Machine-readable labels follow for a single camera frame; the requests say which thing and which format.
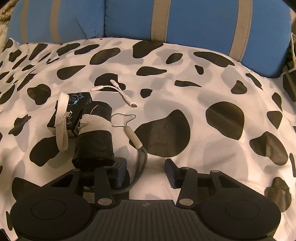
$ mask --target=blue cushion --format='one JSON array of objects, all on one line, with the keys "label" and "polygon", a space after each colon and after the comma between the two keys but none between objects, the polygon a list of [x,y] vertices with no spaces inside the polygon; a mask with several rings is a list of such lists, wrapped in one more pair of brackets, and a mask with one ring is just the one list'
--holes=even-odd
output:
[{"label": "blue cushion", "polygon": [[[151,40],[154,0],[106,0],[105,34]],[[229,55],[238,0],[171,0],[166,43]],[[265,77],[282,69],[291,33],[290,8],[283,0],[253,1],[252,23],[242,64]]]},{"label": "blue cushion", "polygon": [[[12,12],[7,39],[13,38],[19,43],[21,21],[25,0],[19,0]],[[26,14],[27,42],[55,43],[52,36],[51,11],[53,0],[30,0]],[[59,42],[65,43],[79,39],[104,36],[105,0],[60,0],[56,32]]]}]

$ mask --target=cow print fabric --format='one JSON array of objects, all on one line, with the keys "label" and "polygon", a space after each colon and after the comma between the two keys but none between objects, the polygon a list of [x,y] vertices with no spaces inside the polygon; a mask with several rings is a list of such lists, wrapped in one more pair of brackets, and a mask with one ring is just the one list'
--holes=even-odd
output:
[{"label": "cow print fabric", "polygon": [[[166,158],[199,173],[218,169],[273,200],[282,212],[274,238],[296,239],[295,94],[287,77],[259,76],[209,50],[120,38],[62,45],[9,39],[0,55],[0,228],[17,238],[9,212],[16,200],[73,169],[75,138],[59,152],[47,123],[60,92],[91,92],[129,122],[148,152],[130,199],[172,199]],[[116,115],[115,126],[130,116]],[[112,129],[115,156],[136,169],[137,150],[123,128]]]}]

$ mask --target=white fabric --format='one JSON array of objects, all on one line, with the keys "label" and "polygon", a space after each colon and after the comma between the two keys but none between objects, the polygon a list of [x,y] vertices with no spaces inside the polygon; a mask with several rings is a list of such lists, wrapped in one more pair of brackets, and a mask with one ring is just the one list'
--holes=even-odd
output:
[{"label": "white fabric", "polygon": [[[108,103],[112,107],[113,114],[135,114],[136,118],[128,124],[135,132],[144,123],[162,120],[175,110],[184,114],[191,135],[184,150],[171,157],[178,167],[195,168],[199,173],[209,173],[210,170],[217,169],[262,195],[264,195],[265,188],[271,186],[275,177],[281,177],[289,187],[292,203],[287,211],[282,213],[274,238],[277,241],[294,241],[296,239],[296,178],[292,175],[290,159],[286,164],[279,166],[274,164],[270,158],[256,154],[250,147],[251,139],[258,138],[268,131],[281,141],[288,155],[293,153],[296,157],[296,134],[293,129],[293,126],[296,126],[295,110],[288,94],[283,89],[283,77],[276,79],[261,77],[222,54],[235,66],[220,67],[193,54],[195,51],[208,50],[174,44],[164,44],[143,58],[133,58],[133,46],[138,42],[139,40],[122,38],[79,40],[71,42],[79,43],[79,47],[61,56],[58,56],[57,50],[71,43],[48,44],[45,50],[29,61],[28,58],[37,44],[20,46],[13,41],[13,46],[0,55],[0,62],[3,61],[0,73],[9,71],[0,80],[0,102],[6,98],[5,93],[15,85],[9,100],[0,104],[0,132],[3,135],[0,141],[0,165],[3,166],[0,174],[0,228],[5,229],[11,240],[16,239],[14,230],[8,229],[6,221],[6,212],[10,212],[12,205],[16,202],[12,195],[14,178],[22,178],[42,186],[73,169],[71,161],[75,150],[75,138],[69,139],[69,148],[65,152],[58,153],[43,165],[35,164],[33,162],[35,160],[30,156],[37,143],[44,138],[54,138],[46,125],[55,111],[60,92],[90,92],[95,84],[107,84],[97,79],[98,77],[113,73],[118,75],[120,85],[125,85],[125,88],[121,87],[124,93],[130,96],[138,107],[128,106],[118,92],[103,90],[90,92],[92,99]],[[76,50],[93,44],[100,46],[85,54],[74,54]],[[104,63],[90,64],[90,60],[96,53],[112,48],[119,48],[120,53],[110,57]],[[14,62],[9,61],[9,54],[17,50],[21,50],[22,54]],[[166,60],[173,53],[182,53],[183,56],[175,63],[166,64]],[[28,57],[19,67],[12,70],[16,62],[25,55]],[[52,61],[57,58],[59,59],[46,64],[48,59]],[[33,67],[22,71],[29,64]],[[57,75],[60,73],[59,70],[70,66],[84,67],[69,78],[66,75],[69,75],[70,71],[59,78]],[[158,75],[136,75],[143,66],[165,69],[166,72]],[[203,67],[203,74],[197,72],[198,66]],[[23,80],[30,72],[36,75],[24,85]],[[257,78],[262,89],[246,76],[249,73]],[[7,83],[12,74],[14,74],[13,81]],[[189,81],[202,87],[176,86],[174,85],[176,80]],[[243,82],[247,88],[245,94],[231,92],[237,80]],[[43,100],[48,94],[44,86],[43,89],[37,87],[40,84],[48,86],[51,90],[50,97],[43,104],[37,104],[38,101],[33,99],[37,96]],[[142,90],[145,89],[153,90],[150,96],[141,96]],[[275,92],[281,96],[282,111],[272,100]],[[239,140],[224,136],[208,124],[206,110],[218,102],[231,102],[243,111],[244,127]],[[269,111],[282,113],[283,118],[278,129],[268,120],[266,113]],[[31,118],[23,125],[21,132],[15,136],[9,134],[14,128],[15,120],[26,115]],[[124,126],[129,119],[130,117],[116,115],[112,118],[112,124]],[[167,126],[171,125],[171,122],[166,124],[163,126],[164,131]],[[137,150],[129,144],[123,128],[112,129],[112,141],[115,156],[128,160],[128,170],[132,179],[136,167]],[[159,149],[166,146],[167,142],[167,139],[158,142]],[[177,200],[180,190],[170,187],[164,171],[165,159],[165,157],[148,154],[146,169],[130,191],[130,199]]]}]

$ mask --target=white cable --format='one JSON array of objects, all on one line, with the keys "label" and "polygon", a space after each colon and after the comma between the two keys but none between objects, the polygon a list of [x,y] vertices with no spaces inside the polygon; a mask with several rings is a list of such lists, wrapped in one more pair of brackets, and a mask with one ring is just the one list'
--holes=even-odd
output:
[{"label": "white cable", "polygon": [[91,91],[98,91],[98,90],[101,90],[101,89],[103,89],[103,88],[112,88],[112,89],[115,89],[115,90],[117,90],[121,95],[122,95],[122,97],[123,97],[123,99],[126,101],[126,103],[128,103],[128,105],[129,106],[131,106],[131,107],[138,107],[137,106],[137,104],[135,103],[135,102],[133,102],[132,101],[132,99],[128,96],[128,95],[126,95],[121,89],[120,89],[120,87],[118,86],[118,88],[116,88],[116,87],[114,87],[114,86],[111,86],[111,85],[99,85],[99,86],[96,86],[96,87],[93,87],[93,88],[91,88]]},{"label": "white cable", "polygon": [[122,89],[120,89],[119,84],[115,80],[110,80],[110,83],[122,92],[123,95],[121,95],[123,96],[123,99],[126,101],[126,103],[128,103],[129,106],[137,107],[137,104],[133,102],[132,99],[122,91]]},{"label": "white cable", "polygon": [[66,127],[66,112],[69,102],[69,95],[61,92],[57,102],[57,113],[55,119],[57,147],[60,152],[68,149],[68,133]]}]

